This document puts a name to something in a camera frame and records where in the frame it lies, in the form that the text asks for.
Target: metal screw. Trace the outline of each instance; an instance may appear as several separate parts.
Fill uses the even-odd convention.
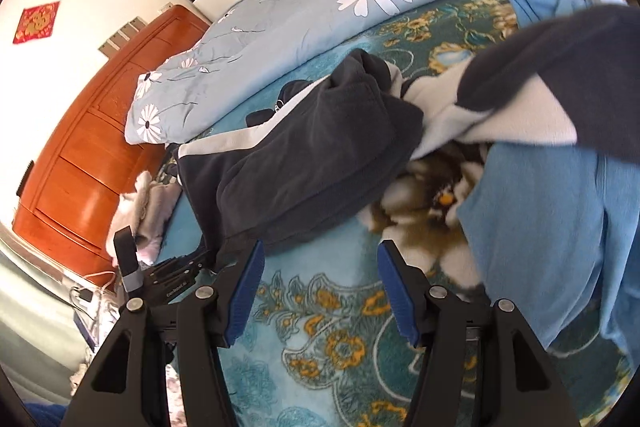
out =
[[[500,299],[498,301],[498,308],[503,312],[511,313],[516,309],[516,306],[509,299]]]
[[[142,306],[144,306],[144,304],[145,301],[143,301],[140,297],[133,297],[127,302],[127,310],[129,310],[130,312],[137,312],[142,309]]]
[[[211,286],[200,286],[200,288],[196,290],[196,297],[198,299],[208,299],[213,293],[214,290]]]
[[[429,295],[434,299],[444,299],[447,296],[447,289],[442,286],[432,286]]]

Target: white fleece lining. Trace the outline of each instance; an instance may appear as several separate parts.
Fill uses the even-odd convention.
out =
[[[417,105],[427,127],[441,111],[458,101],[458,86],[471,58],[450,67],[439,76],[421,76],[406,90],[403,100]]]
[[[390,62],[386,62],[386,66],[389,68],[389,75],[391,75],[391,89],[389,89],[389,94],[396,98],[401,98],[400,92],[402,91],[402,83],[404,82],[402,71],[400,71],[400,68],[395,64],[391,64]]]
[[[311,93],[329,75],[316,80],[310,86],[297,93],[289,102],[282,106],[268,121],[254,127],[238,129],[235,131],[223,132],[207,136],[191,143],[180,145],[178,158],[196,154],[211,154],[239,149],[251,149],[260,143],[293,108],[295,108],[305,97]]]
[[[447,142],[456,139],[471,126],[485,120],[490,114],[490,111],[469,111],[454,104],[445,107],[425,127],[422,139],[412,153],[411,159],[415,160],[428,155]]]
[[[507,105],[457,139],[558,146],[575,144],[578,133],[545,81],[534,74]]]

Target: teal floral blanket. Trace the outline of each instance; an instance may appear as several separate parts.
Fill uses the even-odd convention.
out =
[[[439,0],[396,16],[308,61],[252,96],[204,135],[244,127],[273,107],[290,80],[329,74],[354,48],[404,74],[439,74],[516,31],[508,0]],[[200,230],[181,198],[159,261],[193,250]],[[243,336],[221,349],[225,380],[244,427],[399,427],[425,353],[398,333],[376,269],[380,236],[356,217],[311,243],[266,261]],[[434,269],[432,282],[474,298]],[[472,411],[478,359],[470,343],[459,425]],[[630,380],[625,358],[598,336],[593,302],[549,353],[585,427],[606,415]]]

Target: bed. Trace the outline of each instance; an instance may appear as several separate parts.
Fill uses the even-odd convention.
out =
[[[514,31],[508,0],[439,0],[421,6],[287,73],[202,136],[244,127],[248,113],[276,103],[284,84],[321,78],[354,48],[385,58],[410,78],[442,73]],[[167,166],[161,180],[170,179]],[[183,197],[158,261],[194,250],[200,234]],[[243,425],[263,425],[265,417],[276,426],[402,425],[423,355],[395,327],[376,272],[379,241],[379,234],[353,217],[311,243],[270,253],[244,335],[231,349],[220,350]],[[475,298],[437,267],[429,277]],[[562,332],[550,352],[585,426],[607,413],[632,376],[617,347],[598,336],[597,301]],[[459,425],[470,420],[476,360],[469,350]],[[299,423],[288,423],[293,419]]]
[[[124,153],[131,150],[128,147],[139,147],[149,151],[148,156],[130,164],[119,185],[104,185],[97,174],[74,167],[82,172],[79,175],[89,176],[92,184],[108,188],[100,189],[104,195],[79,200],[84,204],[82,215],[98,212],[92,208],[100,208],[99,215],[113,214],[117,193],[130,190],[142,169],[155,172],[162,165],[158,179],[168,182],[170,161],[162,162],[161,143],[245,127],[248,113],[278,105],[284,84],[329,74],[354,48],[395,64],[404,77],[439,74],[507,38],[516,28],[508,0],[362,1],[245,0],[230,7],[209,29],[180,7],[155,20],[112,59],[113,64],[110,60],[105,66],[106,71],[115,72],[132,63],[135,69],[123,79],[120,93],[107,97],[125,107],[118,118],[111,119],[118,131],[119,149],[114,150]],[[334,18],[341,15],[348,16],[347,23]],[[179,22],[168,32],[163,25],[172,23],[172,17]],[[292,18],[297,25],[290,24]],[[309,20],[322,24],[311,29]],[[148,44],[138,44],[143,33]],[[152,58],[141,68],[135,50],[147,45]],[[136,83],[142,73],[146,74]],[[115,82],[100,74],[97,78],[103,79],[98,84]],[[158,89],[163,83],[166,89]],[[68,113],[74,122],[85,113],[93,115],[99,97],[92,92],[104,92],[97,84],[85,91],[89,102],[82,107],[86,108],[76,104]],[[141,126],[141,118],[148,125]],[[62,160],[70,163],[61,137],[68,136],[74,126],[61,126],[41,156],[49,159],[39,159],[28,178],[14,230],[22,231],[23,237],[31,233],[28,241],[46,249],[47,239],[38,239],[28,223],[38,222],[40,229],[46,225],[54,230],[49,234],[55,233],[59,241],[64,238],[62,245],[84,248],[84,257],[88,256],[85,251],[97,256],[99,263],[92,257],[90,268],[97,271],[108,261],[100,243],[106,237],[108,218],[91,221],[95,235],[88,241],[75,224],[68,229],[59,224],[62,214],[50,223],[41,209],[42,197],[35,196],[36,187],[57,187],[49,174],[51,165]],[[124,144],[123,132],[133,145]],[[117,157],[102,158],[102,168],[107,170],[118,163]],[[189,202],[181,197],[158,262],[195,250],[200,236]],[[270,252],[246,330],[236,345],[220,354],[241,425],[402,425],[424,354],[408,346],[395,327],[376,270],[379,241],[379,233],[370,232],[353,217],[310,243]],[[52,257],[56,252],[49,250]],[[64,261],[76,273],[89,271],[76,259]],[[428,275],[464,298],[479,297],[456,287],[437,267]],[[207,282],[204,275],[201,282]],[[597,302],[562,332],[550,352],[585,426],[606,414],[632,374],[615,345],[598,336]],[[476,363],[470,349],[461,425],[470,413]]]

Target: pile of clothes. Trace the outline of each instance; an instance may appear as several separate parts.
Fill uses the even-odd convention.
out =
[[[409,81],[355,50],[256,125],[180,146],[204,243],[226,263],[367,207],[409,263],[513,299],[545,346],[601,295],[637,365],[638,36],[639,9],[596,6]]]

